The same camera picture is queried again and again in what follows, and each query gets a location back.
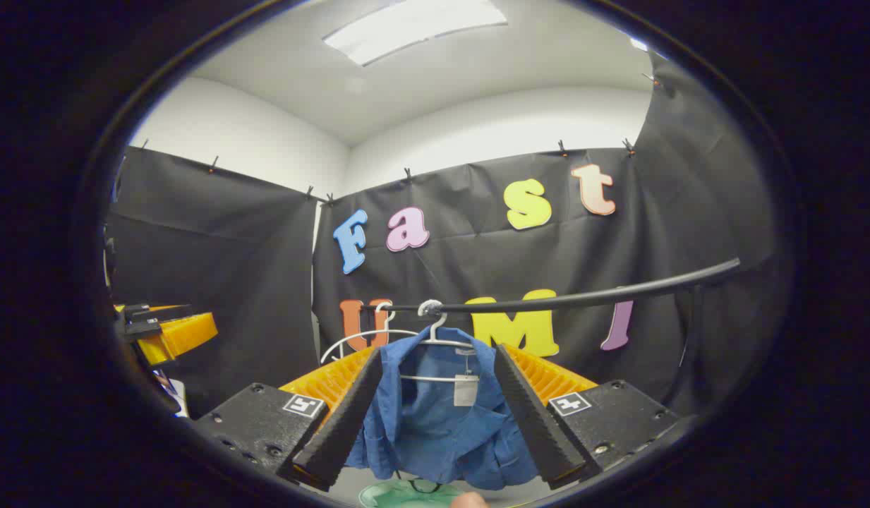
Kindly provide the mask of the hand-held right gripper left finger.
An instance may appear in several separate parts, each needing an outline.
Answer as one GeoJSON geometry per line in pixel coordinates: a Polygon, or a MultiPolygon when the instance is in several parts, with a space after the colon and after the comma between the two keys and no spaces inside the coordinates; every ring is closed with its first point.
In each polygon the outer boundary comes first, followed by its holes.
{"type": "Polygon", "coordinates": [[[382,376],[380,350],[355,351],[276,388],[252,383],[195,429],[246,464],[327,492],[337,481],[382,376]]]}

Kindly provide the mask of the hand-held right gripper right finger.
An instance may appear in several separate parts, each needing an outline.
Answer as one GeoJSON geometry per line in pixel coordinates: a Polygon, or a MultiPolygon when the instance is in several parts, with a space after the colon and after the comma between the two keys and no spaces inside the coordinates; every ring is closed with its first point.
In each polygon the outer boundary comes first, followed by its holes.
{"type": "Polygon", "coordinates": [[[679,421],[626,380],[597,384],[506,344],[495,349],[494,373],[539,476],[552,489],[634,460],[679,421]]]}

